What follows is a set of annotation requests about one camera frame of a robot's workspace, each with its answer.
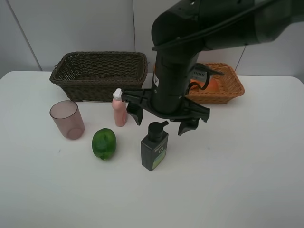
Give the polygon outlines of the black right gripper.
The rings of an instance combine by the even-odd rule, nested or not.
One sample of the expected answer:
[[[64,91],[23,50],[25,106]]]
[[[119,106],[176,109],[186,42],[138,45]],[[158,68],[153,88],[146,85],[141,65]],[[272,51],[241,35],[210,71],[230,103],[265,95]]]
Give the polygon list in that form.
[[[199,119],[207,122],[210,109],[184,96],[159,96],[153,89],[123,89],[122,101],[127,102],[127,113],[141,125],[143,110],[161,118],[181,122],[178,136],[196,130]]]

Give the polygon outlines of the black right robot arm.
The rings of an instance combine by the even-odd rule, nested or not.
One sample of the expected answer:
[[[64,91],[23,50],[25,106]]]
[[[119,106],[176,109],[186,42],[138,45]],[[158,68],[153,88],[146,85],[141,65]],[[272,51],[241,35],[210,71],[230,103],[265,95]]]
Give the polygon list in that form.
[[[128,114],[138,125],[144,111],[179,122],[179,135],[197,129],[210,114],[187,98],[199,53],[271,42],[303,20],[301,0],[179,1],[152,25],[153,83],[150,89],[123,90]]]

